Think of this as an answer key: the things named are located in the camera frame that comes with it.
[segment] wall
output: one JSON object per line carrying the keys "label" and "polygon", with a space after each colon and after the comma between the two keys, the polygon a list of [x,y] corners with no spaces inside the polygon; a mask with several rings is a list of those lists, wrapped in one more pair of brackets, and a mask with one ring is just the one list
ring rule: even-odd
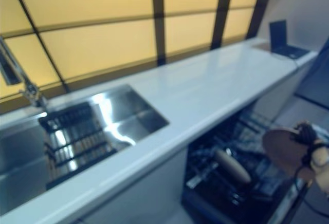
{"label": "wall", "polygon": [[269,0],[258,36],[269,38],[268,23],[286,19],[288,43],[320,50],[329,36],[329,0]]}
{"label": "wall", "polygon": [[[243,40],[258,1],[0,0],[0,34],[51,97]],[[0,77],[2,112],[20,88]]]}

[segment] stainless steel sink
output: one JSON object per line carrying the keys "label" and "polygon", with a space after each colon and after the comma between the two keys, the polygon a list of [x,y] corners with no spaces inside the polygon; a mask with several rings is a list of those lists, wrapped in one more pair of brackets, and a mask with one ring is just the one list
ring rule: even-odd
{"label": "stainless steel sink", "polygon": [[[100,137],[99,134],[101,134],[105,141],[102,150],[98,149],[99,146],[95,144],[96,142],[92,142],[95,140],[91,139],[88,142],[83,137],[83,142],[80,143],[83,145],[86,143],[86,147],[84,147],[86,153],[78,152],[74,136],[68,136],[72,134],[72,130],[57,127],[48,122],[52,124],[53,128],[57,128],[55,133],[51,133],[40,125],[39,119],[52,117],[53,114],[68,110],[68,108],[79,110],[81,105],[87,105],[91,109],[93,122],[99,127],[100,132],[96,137]],[[167,124],[167,120],[151,105],[130,86],[124,85],[74,103],[68,103],[49,114],[38,114],[3,128],[0,131],[0,215],[6,214],[69,178],[59,177],[58,174],[69,173],[67,175],[74,177],[95,162],[119,153],[128,146],[136,145],[138,141]],[[80,126],[79,129],[73,131],[76,135],[77,132],[86,132],[84,127],[88,126]],[[56,156],[63,156],[59,154],[61,151],[64,153],[65,162],[69,162],[68,165],[74,163],[73,167],[65,164],[60,169],[56,169],[55,180],[51,164],[49,164],[48,152],[45,149],[45,144],[53,144],[54,137],[60,140],[59,148],[62,148],[58,150]],[[92,144],[97,150],[92,151]],[[86,163],[86,158],[93,159],[93,163]]]}

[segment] laptop screen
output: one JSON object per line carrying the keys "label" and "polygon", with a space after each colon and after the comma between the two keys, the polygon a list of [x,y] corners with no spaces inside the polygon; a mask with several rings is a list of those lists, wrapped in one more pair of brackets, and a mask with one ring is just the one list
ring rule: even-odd
{"label": "laptop screen", "polygon": [[269,30],[271,35],[271,51],[287,45],[286,20],[270,23]]}

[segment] cable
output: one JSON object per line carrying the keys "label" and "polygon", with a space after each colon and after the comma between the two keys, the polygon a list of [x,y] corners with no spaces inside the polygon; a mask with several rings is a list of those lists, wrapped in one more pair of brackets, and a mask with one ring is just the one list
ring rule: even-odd
{"label": "cable", "polygon": [[289,60],[289,61],[293,61],[293,63],[295,64],[296,66],[296,71],[299,70],[300,66],[297,64],[296,60],[292,59],[292,58],[289,58],[287,56],[284,56],[284,55],[281,55],[281,54],[277,54],[277,53],[274,53],[274,52],[271,52],[271,55],[274,57],[274,58],[277,58],[279,60]]}
{"label": "cable", "polygon": [[300,198],[303,200],[303,202],[306,204],[306,206],[308,206],[308,208],[310,210],[312,210],[314,213],[322,216],[322,217],[325,217],[325,218],[329,218],[329,214],[326,214],[326,213],[323,213],[319,210],[317,210],[316,208],[314,208],[301,194],[301,190],[298,188],[298,185],[297,185],[297,179],[298,179],[298,174],[299,172],[304,168],[305,166],[302,165],[300,166],[296,171],[295,171],[295,175],[294,175],[294,184],[295,184],[295,187],[296,187],[296,190],[298,192],[298,195],[300,196]]}

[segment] laptop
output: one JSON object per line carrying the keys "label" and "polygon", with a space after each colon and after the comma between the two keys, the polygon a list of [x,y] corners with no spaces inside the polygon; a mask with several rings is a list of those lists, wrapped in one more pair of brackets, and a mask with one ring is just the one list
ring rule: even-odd
{"label": "laptop", "polygon": [[287,45],[287,24],[286,20],[276,21],[269,24],[271,35],[271,52],[287,56],[291,59],[298,59],[309,51]]}

